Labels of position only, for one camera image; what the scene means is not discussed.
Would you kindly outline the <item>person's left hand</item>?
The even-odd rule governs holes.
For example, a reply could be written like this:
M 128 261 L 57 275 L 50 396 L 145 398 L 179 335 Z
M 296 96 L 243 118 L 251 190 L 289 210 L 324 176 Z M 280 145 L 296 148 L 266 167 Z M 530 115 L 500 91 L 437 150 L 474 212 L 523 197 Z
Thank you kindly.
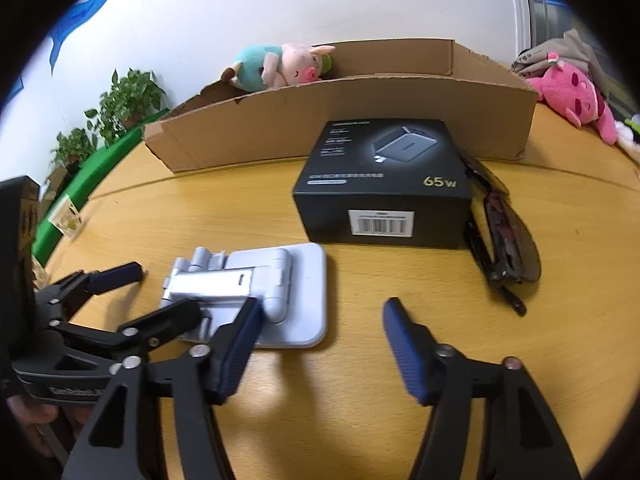
M 58 406 L 40 403 L 27 394 L 9 396 L 4 402 L 32 448 L 43 456 L 52 457 L 53 448 L 43 437 L 39 427 L 58 418 Z

